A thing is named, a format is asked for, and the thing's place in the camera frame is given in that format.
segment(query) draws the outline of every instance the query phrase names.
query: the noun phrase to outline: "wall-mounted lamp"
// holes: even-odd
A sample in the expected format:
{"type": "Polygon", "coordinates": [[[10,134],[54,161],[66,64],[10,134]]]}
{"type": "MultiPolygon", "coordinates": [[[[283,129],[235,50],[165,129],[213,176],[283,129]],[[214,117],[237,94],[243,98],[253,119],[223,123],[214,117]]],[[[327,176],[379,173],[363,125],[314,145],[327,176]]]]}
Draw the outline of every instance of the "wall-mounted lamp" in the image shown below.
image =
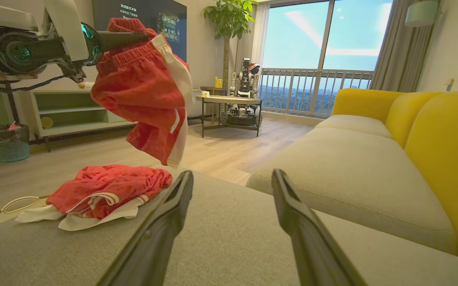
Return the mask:
{"type": "Polygon", "coordinates": [[[422,27],[434,24],[438,15],[438,2],[427,0],[409,6],[406,27],[422,27]]]}

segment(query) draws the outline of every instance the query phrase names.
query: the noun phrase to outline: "balcony railing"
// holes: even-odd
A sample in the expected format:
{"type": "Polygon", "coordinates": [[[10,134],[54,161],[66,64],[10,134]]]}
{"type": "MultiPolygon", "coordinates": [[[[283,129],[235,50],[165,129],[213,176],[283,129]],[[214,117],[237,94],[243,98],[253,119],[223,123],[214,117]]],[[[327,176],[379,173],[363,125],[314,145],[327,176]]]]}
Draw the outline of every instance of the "balcony railing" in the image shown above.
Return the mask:
{"type": "Polygon", "coordinates": [[[338,91],[368,89],[374,71],[262,69],[259,98],[263,110],[328,117],[338,91]]]}

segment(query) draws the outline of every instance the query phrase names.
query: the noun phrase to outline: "clothing pile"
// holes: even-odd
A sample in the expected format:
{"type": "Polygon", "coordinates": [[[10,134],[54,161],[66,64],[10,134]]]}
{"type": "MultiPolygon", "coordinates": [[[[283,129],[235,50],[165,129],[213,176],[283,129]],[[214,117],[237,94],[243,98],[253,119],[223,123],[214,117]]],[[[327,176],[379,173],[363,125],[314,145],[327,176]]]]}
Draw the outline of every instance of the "clothing pile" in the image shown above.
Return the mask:
{"type": "Polygon", "coordinates": [[[163,169],[124,165],[89,166],[47,199],[47,206],[25,210],[20,223],[57,220],[63,230],[84,230],[120,218],[134,218],[138,207],[169,186],[173,176],[163,169]]]}
{"type": "Polygon", "coordinates": [[[135,148],[177,166],[187,137],[186,108],[193,105],[192,80],[186,63],[173,54],[163,35],[138,19],[116,19],[108,31],[141,32],[146,43],[104,54],[91,97],[102,107],[138,122],[127,137],[135,148]]]}

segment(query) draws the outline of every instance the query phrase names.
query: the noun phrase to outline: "curtain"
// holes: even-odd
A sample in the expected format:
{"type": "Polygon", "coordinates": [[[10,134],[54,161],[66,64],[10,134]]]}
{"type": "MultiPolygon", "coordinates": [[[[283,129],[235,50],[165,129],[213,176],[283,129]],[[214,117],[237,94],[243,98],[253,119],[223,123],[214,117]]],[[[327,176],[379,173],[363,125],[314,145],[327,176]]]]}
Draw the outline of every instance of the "curtain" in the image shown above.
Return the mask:
{"type": "Polygon", "coordinates": [[[415,92],[427,56],[432,26],[406,27],[414,0],[393,1],[371,89],[415,92]]]}
{"type": "Polygon", "coordinates": [[[250,58],[251,63],[260,63],[264,54],[264,41],[268,27],[269,2],[254,6],[254,19],[256,23],[249,22],[250,33],[243,35],[240,40],[238,58],[236,59],[236,72],[240,72],[244,58],[250,58]]]}
{"type": "Polygon", "coordinates": [[[266,40],[266,30],[268,29],[268,16],[270,14],[270,3],[264,2],[256,7],[256,24],[254,25],[253,41],[251,49],[251,60],[260,63],[262,67],[262,57],[264,56],[264,42],[266,40]]]}

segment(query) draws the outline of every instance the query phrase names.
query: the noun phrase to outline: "white curtain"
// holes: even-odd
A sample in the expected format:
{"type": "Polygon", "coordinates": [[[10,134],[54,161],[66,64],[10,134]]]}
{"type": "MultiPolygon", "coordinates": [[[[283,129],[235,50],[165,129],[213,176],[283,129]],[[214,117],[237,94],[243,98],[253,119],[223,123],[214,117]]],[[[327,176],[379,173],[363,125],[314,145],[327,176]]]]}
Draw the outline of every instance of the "white curtain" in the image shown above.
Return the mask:
{"type": "Polygon", "coordinates": [[[264,42],[266,40],[266,30],[268,29],[268,16],[270,15],[270,2],[260,3],[256,7],[256,24],[254,25],[251,60],[260,63],[262,67],[262,57],[264,56],[264,42]]]}
{"type": "Polygon", "coordinates": [[[244,34],[241,37],[238,47],[238,58],[236,58],[236,72],[240,72],[244,58],[250,58],[251,63],[260,63],[262,66],[270,4],[269,2],[264,2],[254,6],[254,9],[253,17],[256,23],[249,22],[250,33],[244,34]]]}

